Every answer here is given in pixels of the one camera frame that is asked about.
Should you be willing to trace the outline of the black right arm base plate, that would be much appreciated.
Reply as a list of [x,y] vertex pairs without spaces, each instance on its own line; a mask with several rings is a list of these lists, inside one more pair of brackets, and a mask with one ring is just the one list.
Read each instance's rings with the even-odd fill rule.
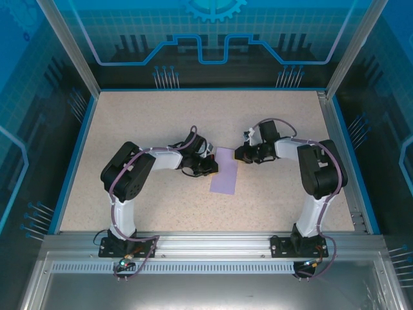
[[273,258],[327,258],[326,240],[320,236],[311,238],[273,236],[270,239]]

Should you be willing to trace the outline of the blue table edge strip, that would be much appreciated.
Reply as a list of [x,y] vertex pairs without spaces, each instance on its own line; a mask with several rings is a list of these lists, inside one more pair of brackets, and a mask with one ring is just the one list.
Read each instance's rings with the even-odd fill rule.
[[358,205],[361,208],[361,213],[363,214],[365,226],[368,233],[379,235],[381,234],[381,231],[379,229],[379,225],[374,214],[374,209],[372,207],[370,197],[368,195],[367,188],[365,186],[365,182],[363,180],[359,167],[359,163],[356,158],[355,149],[352,145],[350,134],[348,132],[347,125],[345,123],[345,119],[343,117],[343,113],[340,109],[336,96],[332,98],[332,106],[334,107],[334,112],[337,116],[340,132],[342,133],[343,139],[345,141],[345,152],[349,157],[349,159],[347,160],[350,165],[350,168],[348,169],[348,175],[352,175],[351,177],[349,177],[349,183],[352,183],[352,186],[354,188],[352,189],[352,192],[358,200]]
[[76,144],[73,149],[72,157],[70,159],[70,163],[68,165],[65,179],[61,188],[61,192],[56,203],[54,215],[52,216],[52,220],[48,228],[48,235],[58,234],[60,231],[61,222],[63,220],[68,199],[70,197],[70,192],[72,190],[77,168],[79,166],[81,155],[86,143],[88,131],[90,130],[91,122],[94,116],[94,112],[96,110],[97,101],[98,99],[92,96],[88,103],[85,116],[81,124],[81,128],[79,129]]

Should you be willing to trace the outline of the aluminium mounting rail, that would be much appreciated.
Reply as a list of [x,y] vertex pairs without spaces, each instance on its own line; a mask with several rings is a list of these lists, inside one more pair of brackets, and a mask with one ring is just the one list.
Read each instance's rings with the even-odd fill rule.
[[[269,260],[270,238],[284,236],[282,232],[161,232],[157,243],[157,260]],[[328,232],[337,246],[340,260],[368,258],[387,251],[381,235],[356,232]],[[94,259],[98,246],[92,232],[48,235],[43,240],[41,259]]]

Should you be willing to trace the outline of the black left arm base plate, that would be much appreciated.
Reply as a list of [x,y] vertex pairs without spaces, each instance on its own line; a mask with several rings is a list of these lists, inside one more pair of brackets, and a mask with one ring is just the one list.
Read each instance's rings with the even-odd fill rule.
[[134,258],[145,258],[150,254],[149,257],[153,258],[155,251],[150,251],[153,244],[153,241],[131,242],[104,237],[99,246],[98,256],[100,258],[123,258],[128,254],[132,254]]

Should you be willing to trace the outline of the purple paper sheet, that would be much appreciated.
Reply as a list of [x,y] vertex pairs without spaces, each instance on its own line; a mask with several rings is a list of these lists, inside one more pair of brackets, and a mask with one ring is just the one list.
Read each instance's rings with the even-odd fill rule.
[[234,159],[234,150],[218,147],[216,150],[218,173],[213,175],[210,192],[234,195],[236,190],[238,161]]

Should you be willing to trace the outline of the grey metal tray panel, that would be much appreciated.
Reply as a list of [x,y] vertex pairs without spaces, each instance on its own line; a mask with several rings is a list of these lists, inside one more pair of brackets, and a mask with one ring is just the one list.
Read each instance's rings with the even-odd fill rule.
[[324,275],[55,274],[38,262],[17,310],[413,310],[379,254],[338,261]]

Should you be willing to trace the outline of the aluminium side rail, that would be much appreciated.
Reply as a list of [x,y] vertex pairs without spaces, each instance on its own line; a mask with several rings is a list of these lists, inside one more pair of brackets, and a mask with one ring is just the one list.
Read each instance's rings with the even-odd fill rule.
[[324,91],[317,91],[317,97],[328,136],[334,141],[343,167],[347,173],[347,185],[341,189],[339,196],[346,200],[347,210],[349,211],[354,232],[357,234],[370,234],[364,215],[365,204],[362,195],[359,193],[358,181],[354,179],[355,174],[352,162],[334,104],[327,99]]

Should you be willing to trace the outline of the aluminium frame post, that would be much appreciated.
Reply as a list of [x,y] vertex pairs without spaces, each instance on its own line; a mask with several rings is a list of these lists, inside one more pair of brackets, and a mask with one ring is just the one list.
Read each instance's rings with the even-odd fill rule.
[[341,58],[336,70],[334,71],[327,87],[326,87],[326,100],[332,101],[332,98],[336,94],[340,84],[343,82],[345,76],[350,70],[353,62],[355,61],[359,51],[365,44],[368,36],[370,35],[374,25],[379,19],[383,9],[385,8],[388,0],[372,0],[365,15],[363,16],[355,34],[353,35],[350,43]]
[[36,0],[36,2],[73,62],[87,89],[95,99],[99,99],[101,89],[54,1]]

